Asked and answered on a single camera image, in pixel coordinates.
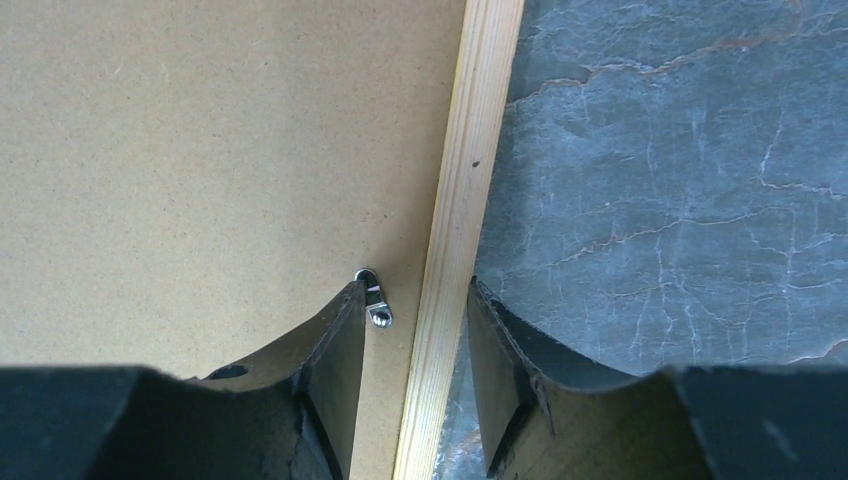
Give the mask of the yellow wooden picture frame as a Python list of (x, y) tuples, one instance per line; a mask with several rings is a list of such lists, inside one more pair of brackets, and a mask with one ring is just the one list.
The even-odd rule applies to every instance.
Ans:
[(469, 1), (444, 139), (393, 476), (436, 463), (525, 4)]

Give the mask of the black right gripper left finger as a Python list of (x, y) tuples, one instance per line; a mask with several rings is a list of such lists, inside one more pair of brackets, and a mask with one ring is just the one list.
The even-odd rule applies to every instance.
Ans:
[(1, 372), (5, 479), (346, 479), (365, 290), (203, 379), (144, 366)]

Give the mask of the brown cardboard backing board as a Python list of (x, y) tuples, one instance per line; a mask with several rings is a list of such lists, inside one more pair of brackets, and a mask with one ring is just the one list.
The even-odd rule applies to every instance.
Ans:
[(377, 272), (393, 475), (461, 1), (5, 1), (1, 360), (203, 377)]

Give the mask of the metal frame turn clip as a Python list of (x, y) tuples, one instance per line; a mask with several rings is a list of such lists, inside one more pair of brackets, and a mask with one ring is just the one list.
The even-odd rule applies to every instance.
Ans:
[(365, 310), (370, 322), (378, 328), (388, 328), (393, 323), (393, 314), (386, 301), (380, 280), (370, 268), (362, 268), (355, 273), (354, 279), (365, 287)]

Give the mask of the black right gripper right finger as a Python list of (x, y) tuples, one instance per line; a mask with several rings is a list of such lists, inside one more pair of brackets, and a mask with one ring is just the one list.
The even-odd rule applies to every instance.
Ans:
[(470, 283), (484, 468), (495, 479), (843, 479), (847, 370), (596, 362)]

